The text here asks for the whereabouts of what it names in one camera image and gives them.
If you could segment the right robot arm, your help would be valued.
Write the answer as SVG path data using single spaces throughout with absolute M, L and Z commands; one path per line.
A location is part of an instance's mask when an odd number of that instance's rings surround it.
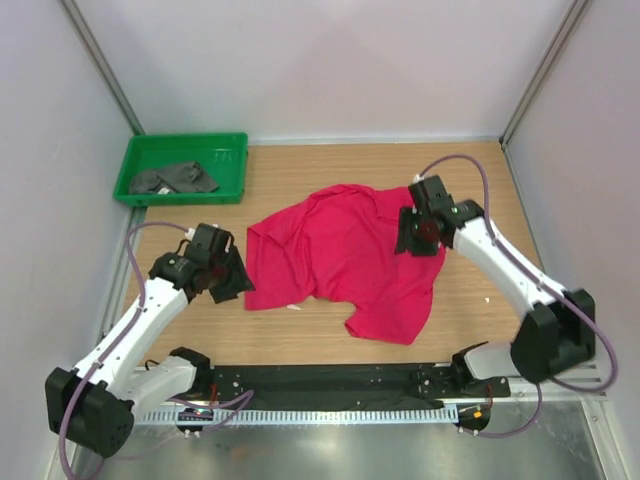
M 459 351 L 452 387 L 472 396 L 487 379 L 518 375 L 540 384 L 593 359 L 596 335 L 586 325 L 593 297 L 551 280 L 498 230 L 477 202 L 457 202 L 437 175 L 415 177 L 412 206 L 400 210 L 396 251 L 434 256 L 447 248 L 474 264 L 514 310 L 520 324 L 507 343 L 484 342 Z

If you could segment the grey t-shirt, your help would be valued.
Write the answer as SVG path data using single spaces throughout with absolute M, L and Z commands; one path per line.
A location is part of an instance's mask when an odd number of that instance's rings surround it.
M 128 186 L 132 195 L 212 193 L 218 182 L 198 162 L 182 162 L 162 168 L 142 170 Z

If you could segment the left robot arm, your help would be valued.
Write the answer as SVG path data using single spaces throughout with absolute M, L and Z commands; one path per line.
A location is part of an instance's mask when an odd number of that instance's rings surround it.
M 135 371 L 156 338 L 192 300 L 209 292 L 215 303 L 254 286 L 231 232 L 216 225 L 187 229 L 181 246 L 161 255 L 141 277 L 134 303 L 101 342 L 73 368 L 45 380 L 49 428 L 110 458 L 134 423 L 166 400 L 204 398 L 214 380 L 208 357 L 186 347 L 143 373 Z

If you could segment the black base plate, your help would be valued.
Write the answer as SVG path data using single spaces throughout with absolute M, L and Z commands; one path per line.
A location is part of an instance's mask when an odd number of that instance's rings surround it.
M 449 399 L 511 395 L 508 380 L 473 380 L 458 367 L 436 363 L 217 366 L 207 397 L 230 401 L 251 390 L 250 410 L 435 410 Z

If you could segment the pink red t-shirt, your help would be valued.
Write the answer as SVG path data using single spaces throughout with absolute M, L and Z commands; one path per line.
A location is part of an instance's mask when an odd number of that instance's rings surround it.
M 350 303 L 350 335 L 412 344 L 431 313 L 446 258 L 396 251 L 404 187 L 334 185 L 248 227 L 246 270 L 255 289 L 248 310 L 298 304 L 308 297 Z

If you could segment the green plastic tray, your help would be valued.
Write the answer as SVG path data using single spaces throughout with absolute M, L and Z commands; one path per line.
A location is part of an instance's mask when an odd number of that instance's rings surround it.
M 130 207 L 238 204 L 245 191 L 248 136 L 243 132 L 139 135 L 130 139 L 113 197 Z M 147 170 L 197 163 L 218 188 L 207 193 L 133 194 L 134 177 Z

